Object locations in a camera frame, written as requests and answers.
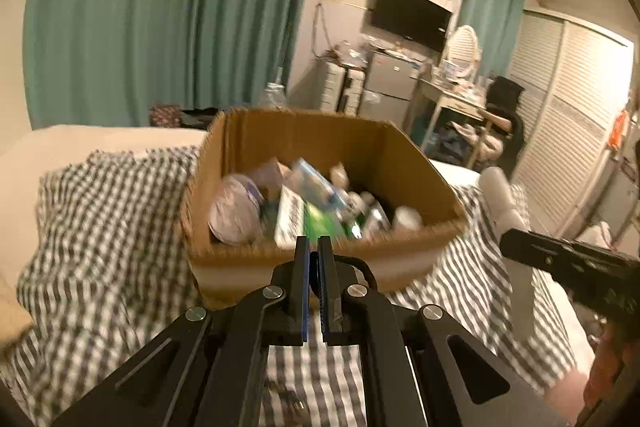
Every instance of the television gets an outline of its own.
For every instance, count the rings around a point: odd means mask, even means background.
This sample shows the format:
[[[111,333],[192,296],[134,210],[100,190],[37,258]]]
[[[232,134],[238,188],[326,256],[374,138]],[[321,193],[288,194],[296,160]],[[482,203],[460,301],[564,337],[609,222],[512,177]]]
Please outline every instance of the television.
[[[376,0],[370,24],[442,53],[450,18],[430,0]]]

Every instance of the cardboard box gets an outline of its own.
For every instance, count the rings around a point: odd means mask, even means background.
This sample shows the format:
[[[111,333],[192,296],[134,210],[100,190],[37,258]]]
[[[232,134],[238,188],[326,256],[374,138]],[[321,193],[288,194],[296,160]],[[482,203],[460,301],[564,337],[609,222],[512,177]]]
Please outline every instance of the cardboard box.
[[[457,197],[422,152],[395,126],[316,111],[234,109],[209,127],[197,171],[185,191],[181,225],[191,270],[207,306],[235,303],[269,283],[274,266],[290,261],[292,250],[275,243],[232,247],[213,243],[209,207],[220,180],[249,172],[276,157],[286,165],[302,157],[328,178],[342,162],[351,185],[368,190],[392,210],[414,207],[423,229],[372,241],[334,241],[334,251],[364,259],[382,291],[403,288],[428,273],[438,252],[466,228]]]

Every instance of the white louvered door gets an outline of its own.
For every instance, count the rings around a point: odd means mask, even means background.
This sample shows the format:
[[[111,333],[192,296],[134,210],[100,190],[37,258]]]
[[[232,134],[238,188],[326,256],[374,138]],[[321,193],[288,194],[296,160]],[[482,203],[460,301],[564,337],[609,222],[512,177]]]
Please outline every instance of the white louvered door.
[[[598,174],[628,93],[624,42],[574,21],[524,17],[510,78],[525,87],[519,113],[530,129],[513,181],[526,188],[539,232],[560,235]]]

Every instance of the checkered blanket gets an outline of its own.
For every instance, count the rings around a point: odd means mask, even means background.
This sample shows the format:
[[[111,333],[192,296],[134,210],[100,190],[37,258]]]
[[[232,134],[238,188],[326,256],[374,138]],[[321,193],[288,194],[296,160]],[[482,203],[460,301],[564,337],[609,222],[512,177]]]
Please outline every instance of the checkered blanket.
[[[17,285],[34,327],[9,357],[14,388],[38,427],[50,425],[198,302],[177,233],[195,162],[194,148],[144,157],[94,152],[41,180],[40,244]],[[541,392],[575,365],[558,312],[536,273],[535,336],[517,343],[511,287],[482,195],[477,188],[456,192],[468,231],[450,243],[430,276],[389,297],[414,309],[441,305]],[[514,195],[526,216],[522,191]],[[325,346],[317,315],[305,346],[271,347],[268,378],[262,425],[282,425],[287,415],[286,400],[271,391],[277,387],[308,404],[315,426],[366,425],[358,348]]]

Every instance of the green curtain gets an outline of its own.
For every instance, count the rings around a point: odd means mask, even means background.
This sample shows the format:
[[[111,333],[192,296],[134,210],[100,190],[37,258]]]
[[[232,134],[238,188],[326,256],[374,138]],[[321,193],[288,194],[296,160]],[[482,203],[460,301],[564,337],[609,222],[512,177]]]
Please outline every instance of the green curtain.
[[[462,0],[458,26],[470,25],[482,47],[478,74],[506,74],[523,7],[524,0]]]
[[[254,103],[289,73],[303,0],[27,0],[33,128],[144,125],[148,107]]]

